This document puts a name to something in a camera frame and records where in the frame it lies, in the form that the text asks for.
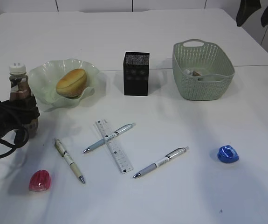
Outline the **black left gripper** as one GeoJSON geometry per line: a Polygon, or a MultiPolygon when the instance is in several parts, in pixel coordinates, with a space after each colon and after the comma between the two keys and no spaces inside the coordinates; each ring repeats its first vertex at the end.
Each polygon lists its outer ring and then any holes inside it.
{"type": "Polygon", "coordinates": [[[6,141],[3,144],[7,147],[20,148],[24,145],[23,125],[38,125],[40,113],[33,94],[26,97],[18,97],[17,94],[10,96],[10,102],[0,101],[0,143],[8,132],[16,130],[14,142],[6,141]]]}

